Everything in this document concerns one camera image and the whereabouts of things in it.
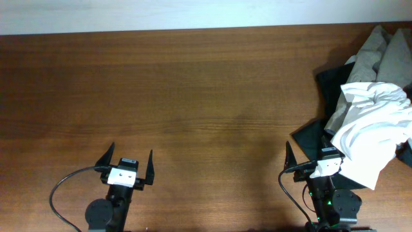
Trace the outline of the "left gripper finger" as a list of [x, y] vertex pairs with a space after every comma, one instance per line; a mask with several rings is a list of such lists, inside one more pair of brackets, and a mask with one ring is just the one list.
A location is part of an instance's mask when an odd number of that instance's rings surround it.
[[155, 179], [155, 169], [153, 164], [153, 150], [150, 151], [149, 159], [147, 163], [147, 169], [145, 173], [145, 185], [153, 185]]
[[114, 149], [115, 143], [113, 142], [108, 148], [108, 150], [103, 154], [103, 156], [101, 156], [101, 158], [99, 158], [98, 161], [95, 163], [95, 167], [110, 165]]

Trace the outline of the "white t-shirt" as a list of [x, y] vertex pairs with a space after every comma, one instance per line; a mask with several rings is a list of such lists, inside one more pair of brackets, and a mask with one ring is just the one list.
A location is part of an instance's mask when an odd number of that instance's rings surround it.
[[341, 90], [350, 107], [332, 138], [345, 155], [339, 173], [375, 189], [397, 145], [411, 139], [411, 101], [401, 87], [388, 82], [353, 82]]

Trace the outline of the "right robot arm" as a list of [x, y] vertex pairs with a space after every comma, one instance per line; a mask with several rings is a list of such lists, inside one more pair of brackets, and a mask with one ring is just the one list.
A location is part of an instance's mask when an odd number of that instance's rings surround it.
[[351, 226], [357, 223], [361, 198], [349, 189], [336, 188], [331, 176], [311, 178], [317, 164], [316, 160], [298, 164], [292, 147], [287, 142], [284, 170], [279, 174], [278, 181], [281, 181], [284, 173], [293, 173], [294, 182], [306, 182], [304, 189], [309, 190], [317, 222], [310, 219], [291, 195], [288, 196], [307, 219], [305, 231], [351, 231]]

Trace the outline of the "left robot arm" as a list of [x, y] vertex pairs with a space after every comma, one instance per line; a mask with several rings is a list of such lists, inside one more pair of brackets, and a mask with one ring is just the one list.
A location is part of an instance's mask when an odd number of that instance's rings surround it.
[[108, 185], [109, 189], [105, 198], [94, 200], [86, 208], [88, 231], [123, 231], [133, 192], [142, 191], [145, 186], [151, 186], [154, 182], [152, 151], [149, 153], [145, 177], [140, 178], [137, 160], [121, 158], [117, 165], [111, 164], [114, 149], [115, 145], [110, 145], [93, 168], [100, 173], [101, 182]]

